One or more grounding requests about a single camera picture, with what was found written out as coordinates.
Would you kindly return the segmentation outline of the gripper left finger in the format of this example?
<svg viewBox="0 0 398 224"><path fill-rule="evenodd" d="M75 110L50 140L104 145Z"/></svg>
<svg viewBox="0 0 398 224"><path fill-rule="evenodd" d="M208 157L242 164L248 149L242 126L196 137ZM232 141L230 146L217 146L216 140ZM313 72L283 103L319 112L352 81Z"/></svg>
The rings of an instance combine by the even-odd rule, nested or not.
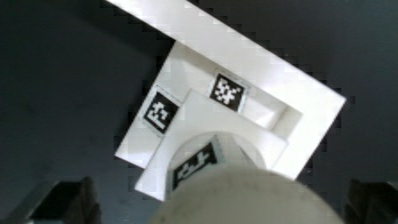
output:
<svg viewBox="0 0 398 224"><path fill-rule="evenodd" d="M43 182L0 224L102 224L93 178Z"/></svg>

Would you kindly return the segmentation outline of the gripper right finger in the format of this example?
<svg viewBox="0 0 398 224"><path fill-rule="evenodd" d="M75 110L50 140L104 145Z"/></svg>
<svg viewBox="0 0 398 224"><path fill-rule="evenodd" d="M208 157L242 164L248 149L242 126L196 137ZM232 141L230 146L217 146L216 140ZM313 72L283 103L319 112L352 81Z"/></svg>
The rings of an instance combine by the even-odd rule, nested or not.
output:
<svg viewBox="0 0 398 224"><path fill-rule="evenodd" d="M398 224L398 186L391 182L351 181L347 224Z"/></svg>

